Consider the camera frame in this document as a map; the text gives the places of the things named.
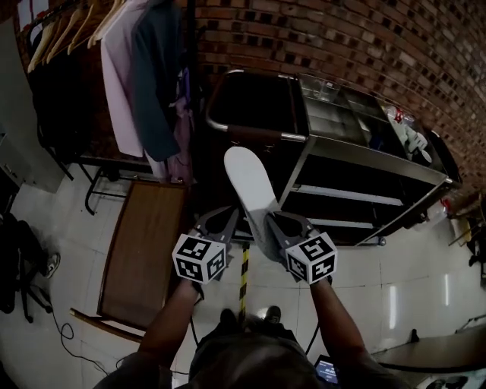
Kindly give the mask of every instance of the black shoe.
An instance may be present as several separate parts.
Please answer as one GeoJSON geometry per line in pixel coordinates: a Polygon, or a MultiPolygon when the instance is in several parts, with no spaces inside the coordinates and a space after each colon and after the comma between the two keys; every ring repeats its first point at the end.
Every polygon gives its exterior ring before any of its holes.
{"type": "Polygon", "coordinates": [[[238,325],[235,314],[229,308],[225,308],[221,311],[221,315],[219,316],[219,322],[224,324],[225,326],[238,325]]]}
{"type": "Polygon", "coordinates": [[[272,324],[278,324],[280,322],[280,318],[282,317],[282,312],[280,308],[276,305],[272,305],[270,308],[267,309],[267,314],[265,315],[265,321],[268,321],[272,324]]]}

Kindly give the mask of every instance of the brick wall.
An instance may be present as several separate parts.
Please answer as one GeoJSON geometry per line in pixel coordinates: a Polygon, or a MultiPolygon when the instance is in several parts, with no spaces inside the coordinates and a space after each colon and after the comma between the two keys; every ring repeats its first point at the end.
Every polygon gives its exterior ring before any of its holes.
{"type": "Polygon", "coordinates": [[[200,0],[202,71],[304,72],[401,106],[486,187],[486,5],[459,0],[200,0]]]}

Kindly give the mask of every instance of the white tile floor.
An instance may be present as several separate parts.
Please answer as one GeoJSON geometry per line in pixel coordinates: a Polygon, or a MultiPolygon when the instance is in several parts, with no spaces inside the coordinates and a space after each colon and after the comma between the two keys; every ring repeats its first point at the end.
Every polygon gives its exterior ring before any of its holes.
{"type": "MultiPolygon", "coordinates": [[[[12,212],[26,220],[43,244],[61,253],[62,262],[46,285],[59,322],[69,322],[74,339],[65,344],[73,353],[99,361],[105,370],[115,369],[118,359],[134,352],[137,344],[83,324],[69,315],[76,308],[96,313],[106,254],[122,207],[113,198],[92,197],[93,217],[84,208],[89,182],[77,166],[75,180],[65,179],[57,194],[23,186],[12,212]]],[[[116,191],[127,185],[102,183],[116,191]]],[[[452,233],[448,222],[416,232],[400,230],[387,238],[385,247],[342,248],[334,287],[355,319],[366,346],[373,352],[407,341],[416,328],[420,337],[452,334],[469,318],[486,313],[486,293],[479,286],[479,267],[468,266],[469,252],[458,245],[447,247],[452,233]]],[[[205,286],[206,300],[195,310],[197,336],[208,334],[219,320],[222,308],[238,311],[241,249],[234,246],[234,259],[221,282],[205,286]]],[[[282,322],[307,348],[317,317],[309,288],[297,284],[255,246],[250,250],[248,311],[257,314],[269,305],[282,309],[282,322]]],[[[102,377],[92,363],[70,357],[62,348],[52,316],[30,304],[34,322],[22,314],[20,296],[10,315],[0,314],[0,360],[21,388],[92,388],[102,377]]],[[[173,369],[188,372],[195,344],[190,330],[173,369]]],[[[317,337],[309,353],[314,362],[325,353],[317,337]]],[[[175,384],[187,376],[175,375],[175,384]]]]}

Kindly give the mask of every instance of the brown wooden board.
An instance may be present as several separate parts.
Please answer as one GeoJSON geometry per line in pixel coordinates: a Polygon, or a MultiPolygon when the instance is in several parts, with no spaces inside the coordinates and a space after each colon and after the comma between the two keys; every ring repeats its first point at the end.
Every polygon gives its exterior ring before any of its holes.
{"type": "Polygon", "coordinates": [[[163,307],[172,250],[185,223],[186,188],[135,182],[113,234],[98,315],[141,330],[163,307]]]}

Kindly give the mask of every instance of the yellow and black striped tape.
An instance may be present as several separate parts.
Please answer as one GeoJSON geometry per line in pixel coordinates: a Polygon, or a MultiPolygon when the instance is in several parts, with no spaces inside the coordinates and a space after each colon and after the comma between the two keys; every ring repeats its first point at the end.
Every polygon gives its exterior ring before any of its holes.
{"type": "Polygon", "coordinates": [[[246,275],[248,272],[248,259],[250,253],[250,243],[243,243],[243,263],[241,264],[241,286],[240,286],[240,313],[238,316],[240,324],[245,320],[246,315],[246,275]]]}

